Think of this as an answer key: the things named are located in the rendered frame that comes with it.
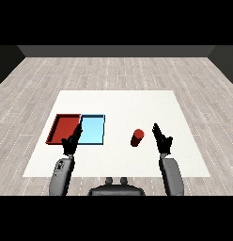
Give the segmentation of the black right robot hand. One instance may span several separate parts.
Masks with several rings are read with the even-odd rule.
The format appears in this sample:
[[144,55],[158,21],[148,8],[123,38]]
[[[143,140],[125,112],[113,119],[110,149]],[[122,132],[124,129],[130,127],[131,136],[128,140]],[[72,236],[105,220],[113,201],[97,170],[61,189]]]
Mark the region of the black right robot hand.
[[159,153],[160,154],[163,154],[163,153],[170,154],[170,148],[172,146],[173,138],[166,137],[162,133],[162,131],[157,123],[153,124],[152,133],[156,139]]

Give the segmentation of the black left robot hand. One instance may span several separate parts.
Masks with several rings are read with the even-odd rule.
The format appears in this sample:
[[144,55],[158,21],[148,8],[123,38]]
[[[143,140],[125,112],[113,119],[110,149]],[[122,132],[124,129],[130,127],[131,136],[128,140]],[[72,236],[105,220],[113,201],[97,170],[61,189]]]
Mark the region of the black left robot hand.
[[82,124],[79,123],[77,127],[74,129],[73,134],[69,136],[68,139],[61,139],[65,155],[75,154],[82,132]]

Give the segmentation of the red shallow open box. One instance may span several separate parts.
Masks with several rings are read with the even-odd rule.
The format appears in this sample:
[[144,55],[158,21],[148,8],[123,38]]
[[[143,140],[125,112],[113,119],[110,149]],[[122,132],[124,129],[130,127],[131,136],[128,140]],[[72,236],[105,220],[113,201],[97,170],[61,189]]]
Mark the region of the red shallow open box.
[[45,141],[48,145],[61,145],[61,139],[68,139],[77,127],[80,114],[57,114]]

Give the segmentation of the light blue shallow open box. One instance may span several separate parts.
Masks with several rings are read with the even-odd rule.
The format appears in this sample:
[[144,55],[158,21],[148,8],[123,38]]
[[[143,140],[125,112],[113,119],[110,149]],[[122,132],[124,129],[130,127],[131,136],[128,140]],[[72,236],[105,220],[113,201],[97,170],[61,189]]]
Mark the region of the light blue shallow open box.
[[104,115],[84,114],[81,117],[82,134],[79,145],[102,145],[104,137]]

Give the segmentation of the small red can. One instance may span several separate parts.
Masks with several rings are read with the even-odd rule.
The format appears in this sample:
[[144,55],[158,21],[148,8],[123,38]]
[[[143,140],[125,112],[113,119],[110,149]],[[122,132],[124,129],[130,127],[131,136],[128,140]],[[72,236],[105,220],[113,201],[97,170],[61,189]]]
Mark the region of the small red can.
[[145,136],[145,134],[144,134],[144,132],[141,129],[136,129],[133,132],[133,135],[132,135],[131,145],[133,147],[137,147],[139,145],[139,143],[141,142],[141,140],[143,139],[144,136]]

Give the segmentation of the dark grey robot body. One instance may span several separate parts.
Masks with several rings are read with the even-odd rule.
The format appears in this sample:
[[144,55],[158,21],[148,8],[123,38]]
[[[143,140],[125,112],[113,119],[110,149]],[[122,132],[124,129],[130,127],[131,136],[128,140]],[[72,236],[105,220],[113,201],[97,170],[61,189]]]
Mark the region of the dark grey robot body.
[[88,196],[145,196],[142,188],[128,184],[126,177],[120,178],[120,184],[114,185],[113,179],[107,177],[104,185],[91,188]]

